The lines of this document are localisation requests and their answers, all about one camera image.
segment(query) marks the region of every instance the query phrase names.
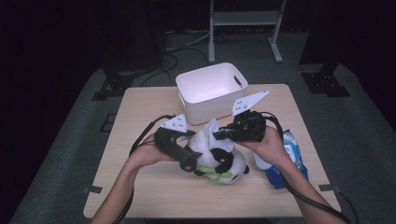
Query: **gray carpet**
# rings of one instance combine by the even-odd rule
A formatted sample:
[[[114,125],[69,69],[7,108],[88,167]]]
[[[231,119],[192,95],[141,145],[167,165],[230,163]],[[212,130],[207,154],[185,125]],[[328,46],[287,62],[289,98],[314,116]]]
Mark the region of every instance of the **gray carpet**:
[[[361,88],[355,75],[343,65],[334,73],[350,97],[330,98],[312,94],[301,76],[316,72],[321,64],[298,65],[307,33],[281,33],[278,47],[284,59],[276,63],[268,45],[269,34],[236,35],[232,44],[216,45],[216,63],[233,63],[248,83],[285,83],[299,106],[325,171],[334,186],[352,202],[360,223],[394,223],[396,213],[396,133]],[[169,48],[189,43],[197,35],[172,34]],[[194,49],[207,55],[207,45]],[[163,68],[178,74],[206,66],[204,55],[182,50],[164,58]],[[154,71],[134,80],[133,86],[175,86],[172,76],[162,73],[145,82]],[[109,133],[101,132],[108,114],[117,113],[121,97],[93,101],[105,74],[92,74],[54,141],[15,213],[12,223],[88,223],[82,214]],[[343,212],[355,218],[346,200],[338,197]],[[301,218],[271,219],[276,223],[304,223]],[[144,220],[128,220],[144,223]]]

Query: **human arm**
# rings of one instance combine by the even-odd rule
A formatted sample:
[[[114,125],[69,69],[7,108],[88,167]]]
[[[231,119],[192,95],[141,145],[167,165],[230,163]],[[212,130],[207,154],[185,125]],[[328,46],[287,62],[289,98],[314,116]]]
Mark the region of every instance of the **human arm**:
[[[134,181],[139,170],[158,161],[172,161],[154,144],[153,134],[149,135],[122,166],[113,187],[93,216],[91,223],[113,223],[127,204],[134,190]]]
[[[276,166],[289,185],[297,192],[315,202],[331,207],[290,159],[276,129],[266,127],[265,136],[260,143],[240,142],[238,144],[251,149],[264,161]],[[306,223],[345,223],[341,218],[303,202],[298,197],[295,199]]]

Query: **plush toy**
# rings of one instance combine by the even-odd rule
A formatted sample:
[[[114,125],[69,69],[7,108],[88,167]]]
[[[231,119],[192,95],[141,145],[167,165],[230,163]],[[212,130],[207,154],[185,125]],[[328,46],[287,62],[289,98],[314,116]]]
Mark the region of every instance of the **plush toy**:
[[[189,138],[188,146],[192,151],[202,153],[197,159],[196,175],[206,175],[215,184],[230,185],[242,174],[247,174],[249,168],[244,155],[234,147],[231,139],[217,140],[213,136],[219,127],[219,123],[212,119]]]

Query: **human hand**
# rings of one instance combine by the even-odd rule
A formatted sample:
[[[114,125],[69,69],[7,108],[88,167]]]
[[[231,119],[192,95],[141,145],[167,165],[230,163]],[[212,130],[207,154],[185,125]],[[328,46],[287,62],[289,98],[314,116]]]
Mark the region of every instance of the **human hand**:
[[[159,161],[174,161],[174,159],[160,151],[154,140],[154,134],[150,134],[131,154],[128,160],[139,166],[147,166]]]
[[[265,128],[265,136],[261,142],[237,142],[237,144],[249,148],[262,160],[278,168],[291,161],[277,129],[272,127]]]

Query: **dark background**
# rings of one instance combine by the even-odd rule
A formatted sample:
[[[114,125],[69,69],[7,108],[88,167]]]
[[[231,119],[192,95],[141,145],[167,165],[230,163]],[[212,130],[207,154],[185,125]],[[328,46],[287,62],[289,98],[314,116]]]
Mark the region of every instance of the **dark background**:
[[[12,218],[79,92],[91,74],[102,67],[104,56],[113,53],[118,57],[115,61],[131,69],[161,61],[157,52],[160,47],[152,44],[155,39],[140,40],[145,43],[140,48],[151,53],[145,54],[134,45],[123,48],[128,44],[127,37],[142,33],[152,37],[147,27],[152,21],[133,17],[135,13],[147,13],[147,1],[128,2],[0,3],[1,222]],[[162,31],[208,28],[208,1],[154,2],[159,9],[155,15],[163,17]],[[238,1],[216,2],[222,10],[277,7],[276,1],[241,1],[238,5]],[[141,6],[141,10],[132,11],[129,23],[124,23],[135,29],[121,29],[128,13],[120,13],[119,6],[131,10],[130,6]],[[314,0],[289,1],[281,28],[283,32],[311,28],[301,63],[323,63],[329,54],[338,57],[356,74],[393,128],[396,49],[390,34],[396,33],[391,15],[394,9],[395,3],[390,0],[323,0],[320,5]]]

